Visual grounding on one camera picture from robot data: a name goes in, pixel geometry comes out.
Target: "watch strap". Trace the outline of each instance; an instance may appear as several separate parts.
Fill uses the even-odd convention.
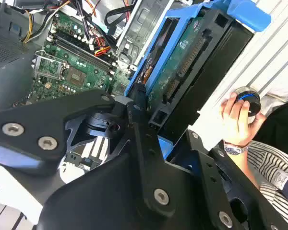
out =
[[[239,147],[237,145],[233,145],[224,141],[224,150],[227,154],[237,156],[242,154],[243,152],[248,151],[248,149],[249,144],[247,144],[245,147]]]

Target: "blue plastic bracket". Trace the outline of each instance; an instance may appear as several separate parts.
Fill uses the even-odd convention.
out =
[[[142,58],[142,61],[132,77],[130,84],[127,86],[124,95],[127,96],[128,92],[134,83],[136,77],[140,73],[142,66],[145,64],[147,56],[151,51],[153,45],[155,44],[158,35],[166,21],[167,18],[179,18],[177,26],[168,41],[162,55],[159,58],[159,61],[155,65],[154,70],[150,74],[150,77],[145,85],[146,87],[146,95],[148,95],[158,79],[159,74],[161,73],[163,67],[165,66],[168,58],[172,54],[174,48],[177,45],[180,37],[182,36],[189,20],[191,18],[195,18],[202,7],[206,8],[214,8],[219,9],[223,12],[226,12],[229,16],[239,20],[241,23],[244,23],[248,27],[252,28],[254,31],[261,32],[263,31],[271,22],[271,17],[269,14],[260,10],[254,2],[251,0],[214,0],[208,3],[199,3],[196,5],[192,5],[186,8],[180,8],[176,10],[169,10],[162,23],[160,24],[155,36],[153,37],[146,54]],[[164,158],[171,153],[173,149],[173,143],[165,138],[159,137],[160,147],[162,149],[162,153]]]

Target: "silver screw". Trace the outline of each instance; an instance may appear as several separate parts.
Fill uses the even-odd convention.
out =
[[[272,229],[272,230],[278,230],[278,228],[275,227],[273,224],[271,224],[271,229]]]
[[[110,98],[108,98],[108,97],[105,96],[105,95],[102,95],[102,96],[101,96],[101,99],[103,99],[103,100],[105,100],[105,101],[107,101],[107,102],[110,101]]]
[[[192,135],[194,136],[194,138],[198,139],[198,135],[196,133],[192,133]]]
[[[221,150],[218,150],[217,152],[221,157],[225,157],[225,154]]]
[[[52,137],[41,137],[38,139],[38,146],[43,150],[54,150],[58,145],[57,140]]]
[[[140,106],[138,106],[137,104],[134,104],[133,106],[134,106],[135,109],[141,110]]]
[[[16,137],[24,133],[24,127],[18,123],[6,123],[2,131],[5,135]]]
[[[221,220],[221,222],[228,227],[229,229],[232,228],[232,220],[229,217],[229,215],[226,212],[220,211],[219,212],[219,218]]]
[[[169,197],[166,191],[161,188],[156,188],[154,191],[155,200],[161,205],[167,205],[169,203]]]

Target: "green circuit board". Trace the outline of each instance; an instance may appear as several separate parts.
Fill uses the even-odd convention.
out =
[[[84,37],[81,23],[62,12],[58,12],[54,17],[51,30],[60,31],[73,39],[77,38],[77,41],[88,46],[85,44],[87,42],[78,38]],[[35,67],[34,83],[28,101],[35,103],[91,89],[102,89],[112,96],[123,95],[129,84],[130,71],[127,66],[124,68],[116,63],[115,68],[109,69],[105,68],[102,61],[95,62],[57,46],[56,43],[46,41],[44,51],[36,54],[35,65],[38,65]]]
[[[175,80],[175,77],[177,77],[177,72],[179,72],[181,64],[188,61],[189,57],[187,57],[187,53],[201,27],[201,20],[202,18],[200,17],[195,18],[187,26],[171,56],[160,72],[158,79],[147,98],[148,113],[152,114],[158,108],[167,91],[174,91],[178,86],[179,81]]]
[[[118,68],[111,75],[51,43],[46,42],[44,50],[47,54],[65,61],[68,68],[58,74],[57,62],[42,59],[29,98],[32,103],[91,89],[111,91],[113,96],[123,95],[129,84],[129,72],[126,69]]]
[[[75,19],[73,20],[68,15],[58,12],[56,18],[54,19],[53,26],[55,26],[60,31],[74,36],[75,38],[84,37],[84,28]]]

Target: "striped shirt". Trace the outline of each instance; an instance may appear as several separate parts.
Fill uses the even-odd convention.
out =
[[[251,141],[248,162],[267,182],[260,192],[288,223],[288,155],[257,141]]]

